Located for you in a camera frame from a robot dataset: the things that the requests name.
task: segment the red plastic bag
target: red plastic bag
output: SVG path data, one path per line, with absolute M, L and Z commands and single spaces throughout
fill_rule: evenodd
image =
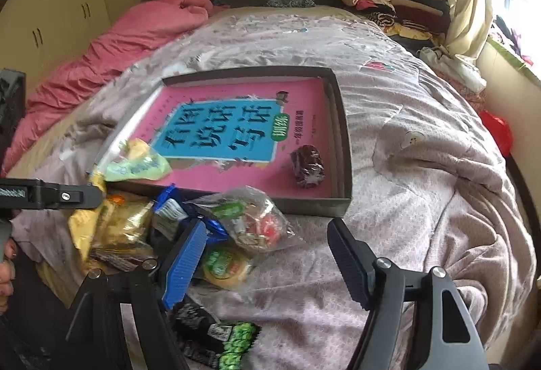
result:
M 494 141 L 496 141 L 501 154 L 504 157 L 509 156 L 513 147 L 513 134 L 507 121 L 489 111 L 482 111 L 480 117 L 483 125 L 489 130 Z

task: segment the metal screw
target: metal screw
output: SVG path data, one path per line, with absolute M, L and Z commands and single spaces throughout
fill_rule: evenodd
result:
M 380 257 L 378 258 L 375 263 L 381 268 L 381 269 L 389 269 L 391 267 L 391 261 L 388 258 Z
M 445 269 L 440 268 L 439 266 L 436 266 L 434 269 L 432 269 L 432 274 L 434 274 L 438 278 L 443 278 L 447 275 Z
M 152 271 L 156 266 L 158 266 L 158 262 L 153 258 L 147 258 L 143 262 L 143 269 L 147 271 Z
M 101 269 L 90 269 L 88 271 L 88 278 L 98 278 L 101 275 Z

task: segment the pink comforter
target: pink comforter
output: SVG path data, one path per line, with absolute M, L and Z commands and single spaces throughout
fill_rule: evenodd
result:
M 29 96 L 2 176 L 56 122 L 126 68 L 180 35 L 202 26 L 220 7 L 209 0 L 156 0 L 129 9 L 82 57 L 55 69 Z

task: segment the blue gripper pad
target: blue gripper pad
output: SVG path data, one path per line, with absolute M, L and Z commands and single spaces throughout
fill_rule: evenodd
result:
M 206 243 L 207 229 L 205 224 L 200 220 L 192 222 L 160 268 L 165 272 L 164 275 L 160 275 L 162 276 L 162 288 L 163 285 L 165 288 L 162 302 L 167 310 L 171 310 L 175 303 L 184 298 Z

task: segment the qr code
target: qr code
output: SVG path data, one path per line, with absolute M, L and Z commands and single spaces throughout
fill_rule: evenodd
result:
M 218 341 L 227 341 L 231 335 L 233 326 L 220 326 L 212 324 L 208 328 L 208 336 L 217 339 Z

